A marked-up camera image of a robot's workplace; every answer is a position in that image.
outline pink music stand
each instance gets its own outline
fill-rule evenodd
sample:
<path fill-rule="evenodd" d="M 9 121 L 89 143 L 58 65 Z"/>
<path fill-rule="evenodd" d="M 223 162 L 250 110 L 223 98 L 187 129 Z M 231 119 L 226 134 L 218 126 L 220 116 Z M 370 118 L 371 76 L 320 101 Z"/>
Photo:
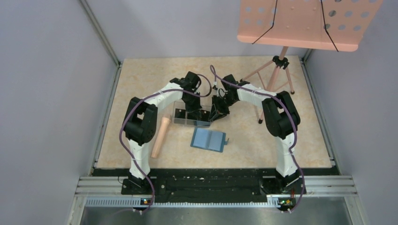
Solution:
<path fill-rule="evenodd" d="M 256 44 L 281 45 L 282 52 L 256 69 L 242 80 L 258 74 L 265 90 L 274 88 L 280 68 L 288 78 L 291 93 L 294 94 L 289 69 L 281 61 L 288 47 L 336 50 L 353 52 L 358 49 L 368 25 L 375 16 L 383 0 L 322 0 L 325 23 L 322 16 L 321 0 L 241 0 L 240 19 L 237 38 L 241 42 L 253 43 L 269 28 L 274 26 Z M 331 42 L 325 28 L 333 39 Z M 260 76 L 260 71 L 273 62 L 276 63 L 267 87 Z"/>

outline beige rolling pin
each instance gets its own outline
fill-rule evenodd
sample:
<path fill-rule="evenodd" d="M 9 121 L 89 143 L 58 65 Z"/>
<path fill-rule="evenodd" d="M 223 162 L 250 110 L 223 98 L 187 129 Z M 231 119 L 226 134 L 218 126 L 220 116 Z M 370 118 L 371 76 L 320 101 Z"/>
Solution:
<path fill-rule="evenodd" d="M 163 143 L 164 135 L 166 134 L 167 127 L 170 124 L 171 120 L 169 117 L 162 117 L 161 119 L 161 127 L 159 128 L 158 131 L 158 136 L 156 137 L 155 144 L 153 145 L 152 148 L 152 158 L 157 158 L 159 155 L 159 152 L 161 150 L 161 145 Z"/>

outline black cable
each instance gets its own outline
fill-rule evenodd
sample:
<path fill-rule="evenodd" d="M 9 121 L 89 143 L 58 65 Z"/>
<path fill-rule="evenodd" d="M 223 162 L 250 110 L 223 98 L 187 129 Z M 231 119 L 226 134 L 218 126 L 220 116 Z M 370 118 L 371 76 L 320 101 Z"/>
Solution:
<path fill-rule="evenodd" d="M 119 182 L 121 185 L 123 185 L 123 183 L 120 182 L 119 177 L 117 177 L 117 182 Z"/>
<path fill-rule="evenodd" d="M 322 7 L 322 16 L 323 16 L 323 28 L 325 29 L 326 34 L 329 36 L 329 39 L 331 40 L 333 46 L 336 48 L 336 51 L 338 52 L 338 49 L 337 49 L 337 47 L 336 47 L 336 45 L 335 45 L 335 43 L 334 43 L 332 37 L 330 36 L 330 34 L 329 34 L 329 32 L 328 32 L 328 29 L 326 29 L 325 13 L 324 13 L 324 11 L 323 11 L 323 0 L 321 0 L 321 7 Z"/>
<path fill-rule="evenodd" d="M 223 95 L 223 96 L 221 96 L 221 94 L 220 94 L 220 91 L 221 91 L 221 90 L 224 92 L 224 95 Z M 224 89 L 222 89 L 222 88 L 219 88 L 219 89 L 218 89 L 218 96 L 220 96 L 220 97 L 224 97 L 224 96 L 225 96 L 225 93 L 226 93 L 226 92 L 225 92 L 225 90 L 224 90 Z"/>
<path fill-rule="evenodd" d="M 199 89 L 199 87 L 202 85 L 202 80 L 199 79 L 199 85 L 193 90 L 193 92 L 195 93 L 197 89 Z"/>
<path fill-rule="evenodd" d="M 253 43 L 252 43 L 252 45 L 254 44 L 254 43 L 256 43 L 260 38 L 262 38 L 262 36 L 264 36 L 266 33 L 268 33 L 268 31 L 270 31 L 273 27 L 274 27 L 274 24 L 275 24 L 275 15 L 276 15 L 276 7 L 278 6 L 278 0 L 276 0 L 276 3 L 275 3 L 275 12 L 274 12 L 274 19 L 272 20 L 272 26 L 265 32 L 265 33 L 263 33 L 257 40 L 255 40 Z"/>

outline music stand tripod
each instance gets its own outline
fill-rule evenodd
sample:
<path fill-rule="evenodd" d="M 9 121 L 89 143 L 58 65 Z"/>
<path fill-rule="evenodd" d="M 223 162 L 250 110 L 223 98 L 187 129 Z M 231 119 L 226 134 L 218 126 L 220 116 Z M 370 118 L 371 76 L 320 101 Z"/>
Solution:
<path fill-rule="evenodd" d="M 290 77 L 290 72 L 289 72 L 289 68 L 288 68 L 289 61 L 285 57 L 287 49 L 288 49 L 288 47 L 284 46 L 282 48 L 281 54 L 279 56 L 277 56 L 277 55 L 274 56 L 271 61 L 267 62 L 266 64 L 262 65 L 258 69 L 254 70 L 252 73 L 250 73 L 249 75 L 245 76 L 240 81 L 245 81 L 249 77 L 253 76 L 254 74 L 257 74 L 259 76 L 259 78 L 260 78 L 262 86 L 264 87 L 264 90 L 275 92 L 275 91 L 279 90 L 280 88 L 282 88 L 283 86 L 285 86 L 287 83 L 289 83 L 290 93 L 293 95 L 294 94 L 294 89 L 293 89 L 293 84 L 291 83 L 291 77 Z M 265 67 L 270 66 L 272 63 L 275 63 L 275 69 L 272 72 L 272 75 L 271 75 L 271 78 L 270 78 L 270 80 L 268 82 L 267 87 L 265 87 L 265 84 L 264 84 L 264 82 L 263 82 L 263 80 L 261 78 L 261 75 L 260 75 L 260 71 L 262 69 L 264 69 Z M 281 68 L 286 72 L 286 76 L 287 76 L 287 80 L 288 81 L 286 83 L 284 83 L 283 85 L 281 85 L 280 87 L 275 89 L 274 86 L 275 86 L 276 80 L 277 80 L 278 75 L 279 75 L 279 70 Z M 261 116 L 260 116 L 260 119 L 259 119 L 259 123 L 261 124 L 263 120 L 264 120 L 264 112 L 261 113 Z"/>

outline blue notebook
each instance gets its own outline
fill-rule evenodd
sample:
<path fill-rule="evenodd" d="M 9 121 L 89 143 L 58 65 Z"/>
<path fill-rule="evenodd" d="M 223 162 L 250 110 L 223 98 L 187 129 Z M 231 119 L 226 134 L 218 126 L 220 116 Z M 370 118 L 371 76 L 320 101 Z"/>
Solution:
<path fill-rule="evenodd" d="M 228 140 L 225 140 L 225 136 L 224 132 L 196 127 L 193 132 L 191 147 L 222 152 L 224 145 L 228 143 Z"/>

